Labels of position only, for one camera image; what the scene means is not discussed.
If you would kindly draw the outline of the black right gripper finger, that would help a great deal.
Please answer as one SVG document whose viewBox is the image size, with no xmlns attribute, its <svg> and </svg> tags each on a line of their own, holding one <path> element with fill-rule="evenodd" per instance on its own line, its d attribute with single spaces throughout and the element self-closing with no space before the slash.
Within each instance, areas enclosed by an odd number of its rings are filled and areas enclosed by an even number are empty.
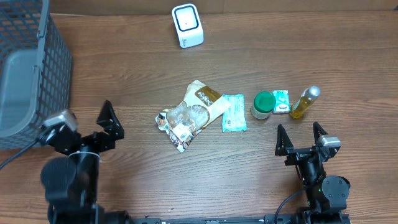
<svg viewBox="0 0 398 224">
<path fill-rule="evenodd" d="M 320 126 L 318 122 L 313 123 L 313 135 L 316 146 L 324 145 L 324 135 L 326 135 L 326 131 Z"/>
<path fill-rule="evenodd" d="M 277 143 L 275 147 L 276 156 L 287 156 L 294 146 L 286 133 L 285 128 L 282 124 L 277 127 Z"/>
</svg>

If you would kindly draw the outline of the yellow liquid bottle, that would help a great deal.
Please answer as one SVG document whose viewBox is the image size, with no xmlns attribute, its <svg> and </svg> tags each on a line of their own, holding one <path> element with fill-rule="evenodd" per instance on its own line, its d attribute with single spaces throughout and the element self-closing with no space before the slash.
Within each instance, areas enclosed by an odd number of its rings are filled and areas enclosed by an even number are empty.
<svg viewBox="0 0 398 224">
<path fill-rule="evenodd" d="M 300 99 L 291 106 L 291 117 L 294 119 L 301 118 L 305 111 L 314 104 L 320 95 L 321 90 L 318 86 L 311 86 L 304 90 L 300 96 Z"/>
</svg>

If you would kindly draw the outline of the small teal tissue pack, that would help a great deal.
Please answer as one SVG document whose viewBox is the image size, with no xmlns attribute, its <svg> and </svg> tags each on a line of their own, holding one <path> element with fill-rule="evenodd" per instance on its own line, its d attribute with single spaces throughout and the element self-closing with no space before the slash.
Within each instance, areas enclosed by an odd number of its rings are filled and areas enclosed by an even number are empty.
<svg viewBox="0 0 398 224">
<path fill-rule="evenodd" d="M 274 90 L 272 94 L 275 97 L 275 106 L 273 113 L 287 114 L 290 112 L 290 101 L 288 90 Z"/>
</svg>

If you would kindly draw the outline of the green lid jar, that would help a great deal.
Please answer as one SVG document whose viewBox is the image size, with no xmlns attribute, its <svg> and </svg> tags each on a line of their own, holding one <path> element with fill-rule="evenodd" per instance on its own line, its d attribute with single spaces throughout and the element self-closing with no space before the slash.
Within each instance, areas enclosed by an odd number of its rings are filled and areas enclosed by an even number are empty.
<svg viewBox="0 0 398 224">
<path fill-rule="evenodd" d="M 267 119 L 274 110 L 276 104 L 275 96 L 268 92 L 263 91 L 256 95 L 251 106 L 251 114 L 256 119 Z"/>
</svg>

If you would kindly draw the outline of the teal wet wipes pack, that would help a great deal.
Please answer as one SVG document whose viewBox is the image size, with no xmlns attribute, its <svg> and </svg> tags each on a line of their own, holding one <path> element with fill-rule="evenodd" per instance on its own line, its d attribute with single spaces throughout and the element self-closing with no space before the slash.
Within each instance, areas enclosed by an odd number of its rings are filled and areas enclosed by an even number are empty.
<svg viewBox="0 0 398 224">
<path fill-rule="evenodd" d="M 223 97 L 230 103 L 230 107 L 223 113 L 222 132 L 246 131 L 244 95 L 223 95 Z"/>
</svg>

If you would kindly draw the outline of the Pantree snack bag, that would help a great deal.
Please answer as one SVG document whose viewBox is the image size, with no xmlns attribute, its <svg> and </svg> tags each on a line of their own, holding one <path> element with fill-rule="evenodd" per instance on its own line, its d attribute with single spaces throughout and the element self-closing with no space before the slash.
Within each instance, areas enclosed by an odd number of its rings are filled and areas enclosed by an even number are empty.
<svg viewBox="0 0 398 224">
<path fill-rule="evenodd" d="M 194 138 L 230 108 L 230 102 L 199 80 L 187 86 L 183 101 L 155 117 L 159 130 L 166 132 L 179 152 L 184 152 Z"/>
</svg>

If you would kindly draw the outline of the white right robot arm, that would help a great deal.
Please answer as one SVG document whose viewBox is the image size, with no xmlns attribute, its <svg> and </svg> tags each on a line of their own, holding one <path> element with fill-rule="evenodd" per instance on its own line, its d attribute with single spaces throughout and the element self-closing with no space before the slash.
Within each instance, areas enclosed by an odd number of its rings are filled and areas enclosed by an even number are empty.
<svg viewBox="0 0 398 224">
<path fill-rule="evenodd" d="M 303 183 L 303 189 L 286 198 L 277 208 L 274 223 L 281 220 L 283 206 L 292 198 L 305 193 L 307 207 L 299 208 L 295 214 L 284 219 L 284 223 L 350 223 L 348 215 L 342 213 L 347 208 L 347 198 L 351 184 L 348 179 L 328 176 L 323 163 L 334 157 L 341 147 L 337 136 L 328 134 L 318 122 L 313 123 L 314 144 L 297 149 L 292 144 L 283 125 L 277 127 L 276 156 L 285 156 L 286 166 L 294 166 Z"/>
</svg>

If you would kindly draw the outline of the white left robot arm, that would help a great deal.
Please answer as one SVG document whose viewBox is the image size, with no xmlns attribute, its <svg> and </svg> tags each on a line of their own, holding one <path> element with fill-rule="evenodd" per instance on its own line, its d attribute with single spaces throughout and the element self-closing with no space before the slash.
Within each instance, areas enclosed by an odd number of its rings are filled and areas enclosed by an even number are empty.
<svg viewBox="0 0 398 224">
<path fill-rule="evenodd" d="M 70 110 L 49 116 L 41 126 L 39 141 L 61 154 L 42 168 L 40 181 L 49 203 L 50 223 L 130 223 L 126 211 L 105 212 L 96 203 L 100 154 L 116 147 L 124 129 L 106 100 L 97 119 L 102 132 L 82 136 Z"/>
</svg>

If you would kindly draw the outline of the white barcode scanner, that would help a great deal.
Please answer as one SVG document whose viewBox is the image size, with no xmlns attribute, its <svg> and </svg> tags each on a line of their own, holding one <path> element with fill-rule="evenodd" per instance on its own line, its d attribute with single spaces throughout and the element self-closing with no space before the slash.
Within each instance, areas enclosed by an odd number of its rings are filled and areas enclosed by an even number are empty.
<svg viewBox="0 0 398 224">
<path fill-rule="evenodd" d="M 197 7 L 194 4 L 175 6 L 171 15 L 182 49 L 201 45 L 204 42 L 204 31 Z"/>
</svg>

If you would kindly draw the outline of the grey plastic mesh basket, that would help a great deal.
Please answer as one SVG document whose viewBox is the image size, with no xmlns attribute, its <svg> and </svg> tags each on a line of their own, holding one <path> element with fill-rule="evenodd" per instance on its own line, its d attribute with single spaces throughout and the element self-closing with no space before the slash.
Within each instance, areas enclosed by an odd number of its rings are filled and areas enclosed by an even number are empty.
<svg viewBox="0 0 398 224">
<path fill-rule="evenodd" d="M 22 148 L 67 109 L 72 55 L 49 0 L 1 1 L 1 149 Z"/>
</svg>

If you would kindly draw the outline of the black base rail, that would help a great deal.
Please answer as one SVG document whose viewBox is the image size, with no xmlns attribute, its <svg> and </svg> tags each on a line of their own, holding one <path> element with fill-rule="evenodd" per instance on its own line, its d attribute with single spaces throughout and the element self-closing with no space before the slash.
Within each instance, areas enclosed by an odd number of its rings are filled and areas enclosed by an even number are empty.
<svg viewBox="0 0 398 224">
<path fill-rule="evenodd" d="M 128 224 L 294 224 L 294 223 L 342 223 L 351 224 L 348 215 L 343 215 L 342 219 L 338 217 L 320 217 L 314 216 L 314 221 L 301 220 L 296 215 L 278 215 L 275 222 L 275 215 L 265 215 L 264 217 L 238 217 L 238 218 L 189 218 L 161 220 L 159 218 L 129 218 L 125 223 Z"/>
</svg>

